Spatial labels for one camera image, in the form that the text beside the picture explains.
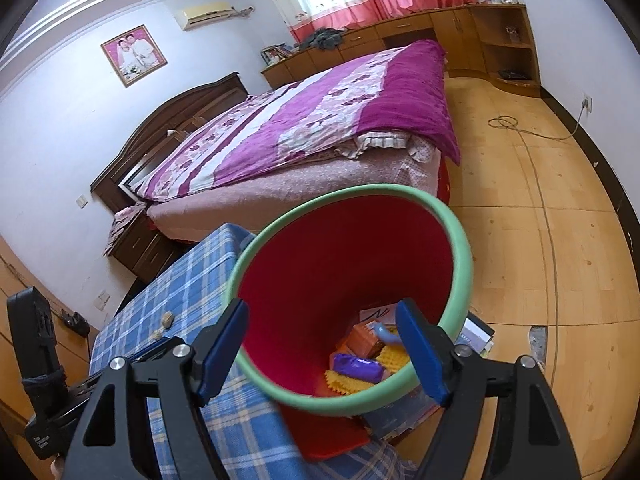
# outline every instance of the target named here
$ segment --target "power cord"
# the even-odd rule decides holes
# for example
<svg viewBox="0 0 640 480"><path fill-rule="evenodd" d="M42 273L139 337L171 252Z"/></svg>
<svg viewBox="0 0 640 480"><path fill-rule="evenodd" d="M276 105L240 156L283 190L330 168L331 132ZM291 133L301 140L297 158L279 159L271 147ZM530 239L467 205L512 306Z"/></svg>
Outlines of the power cord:
<svg viewBox="0 0 640 480"><path fill-rule="evenodd" d="M559 313L560 299L559 299L559 293L558 293L558 261L556 259L556 245L554 244L554 238L551 235L551 224L549 222L549 216L546 212L545 198L542 195L542 186L540 186L540 178L538 176L538 170L536 169L536 165L533 162L533 157L531 156L529 145L527 144L527 141L524 140L523 134L529 134L529 135L542 137L543 139L549 139L549 140L570 139L578 131L578 128L580 127L580 119L582 118L582 114L588 108L589 108L589 102L587 101L587 99L584 99L582 101L582 109L580 110L580 115L578 116L578 120L575 123L575 128L573 132L567 137L547 137L541 134L537 134L536 132L523 130L522 128L518 127L518 120L515 117L511 117L510 115L501 115L493 119L489 119L487 121L487 124L492 128L497 128L499 130L513 130L514 132L518 133L518 135L520 136L520 139L522 140L522 143L524 144L525 149L527 150L527 155L529 157L529 161L531 162L531 167L533 168L533 175L536 179L536 186L538 187L540 203L542 204L542 213L545 217L546 232L549 234L549 245L551 247L551 261L553 262L553 265L554 265L554 291L555 291L555 301L556 301L556 344L554 349L555 351L554 368L553 368L553 371L551 372L551 381L549 383L549 385L551 386L551 389L553 389L554 383L556 382L556 369L558 368L558 350L559 350L559 339L560 339L560 313Z"/></svg>
<svg viewBox="0 0 640 480"><path fill-rule="evenodd" d="M567 135L566 137L547 137L542 134L537 134L536 132L523 130L522 128L518 127L518 120L515 117L511 117L510 115L500 115L494 117L493 119L489 119L487 121L487 124L492 128L498 128L499 130L513 130L514 132L518 132L519 134L529 134L536 137L541 137L542 139L567 140L571 139L578 131L578 127L580 127L580 119L582 118L582 114L587 109L587 107L588 106L585 106L585 102L582 102L582 110L580 110L580 115L578 116L578 120L575 123L575 128L572 133Z"/></svg>

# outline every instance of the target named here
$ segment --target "wooden floor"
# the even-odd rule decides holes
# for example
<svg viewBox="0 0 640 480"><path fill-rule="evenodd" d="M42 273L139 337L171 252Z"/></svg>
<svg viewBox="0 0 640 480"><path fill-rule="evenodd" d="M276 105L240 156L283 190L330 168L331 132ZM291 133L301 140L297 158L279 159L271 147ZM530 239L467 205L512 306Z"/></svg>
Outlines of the wooden floor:
<svg viewBox="0 0 640 480"><path fill-rule="evenodd" d="M640 295L625 235L573 139L524 135L523 142L487 125L506 114L521 128L567 136L540 99L468 78L448 79L447 99L462 149L462 165L449 165L450 206L474 257L471 309L496 331L490 357L514 361L531 353L530 328L548 326L545 376L582 476L600 480L626 446L640 392ZM485 403L469 480L481 477L495 405ZM404 458L420 462L439 418L398 445Z"/></svg>

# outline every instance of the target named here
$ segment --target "snack package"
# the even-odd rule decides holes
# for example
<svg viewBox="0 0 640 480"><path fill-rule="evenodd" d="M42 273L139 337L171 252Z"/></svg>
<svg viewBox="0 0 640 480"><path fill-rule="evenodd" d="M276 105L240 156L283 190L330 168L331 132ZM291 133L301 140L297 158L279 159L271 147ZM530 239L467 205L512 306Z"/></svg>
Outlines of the snack package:
<svg viewBox="0 0 640 480"><path fill-rule="evenodd" d="M367 381L361 381L359 379L352 379L350 377L334 372L333 370L327 370L324 373L326 384L334 392L338 392L343 395L357 394L367 388L374 386L373 383L367 383Z"/></svg>
<svg viewBox="0 0 640 480"><path fill-rule="evenodd" d="M409 354L403 346L389 345L382 349L376 361L390 372L396 373L409 362Z"/></svg>
<svg viewBox="0 0 640 480"><path fill-rule="evenodd" d="M351 352L363 359L377 356L385 345L373 331L375 321L364 321L353 327L346 344Z"/></svg>
<svg viewBox="0 0 640 480"><path fill-rule="evenodd" d="M338 352L331 354L330 368L347 377L373 384L378 384L385 375L385 367L377 361Z"/></svg>

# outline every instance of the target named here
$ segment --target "bed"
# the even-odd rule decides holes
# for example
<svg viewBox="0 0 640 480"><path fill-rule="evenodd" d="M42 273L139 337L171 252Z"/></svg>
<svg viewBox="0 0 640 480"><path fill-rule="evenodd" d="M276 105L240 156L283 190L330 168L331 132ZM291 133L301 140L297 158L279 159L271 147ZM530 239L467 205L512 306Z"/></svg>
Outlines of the bed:
<svg viewBox="0 0 640 480"><path fill-rule="evenodd" d="M434 41L353 60L249 96L237 73L151 114L92 185L115 213L142 200L163 234L197 242L227 222L258 232L324 193L405 184L449 199L459 161Z"/></svg>

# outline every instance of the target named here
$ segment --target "yellow biscuit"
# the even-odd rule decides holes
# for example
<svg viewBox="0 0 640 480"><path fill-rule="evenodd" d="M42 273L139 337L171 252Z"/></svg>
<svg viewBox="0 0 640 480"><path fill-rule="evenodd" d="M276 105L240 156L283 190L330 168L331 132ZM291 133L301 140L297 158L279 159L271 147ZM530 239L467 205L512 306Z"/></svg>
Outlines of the yellow biscuit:
<svg viewBox="0 0 640 480"><path fill-rule="evenodd" d="M396 373L409 362L409 354L403 346L386 345L376 357L376 361L390 372Z"/></svg>
<svg viewBox="0 0 640 480"><path fill-rule="evenodd" d="M352 379L350 377L334 372L333 370L327 370L324 373L326 384L334 392L338 392L343 395L351 395L366 390L373 386L372 383L367 381L361 381L359 379Z"/></svg>

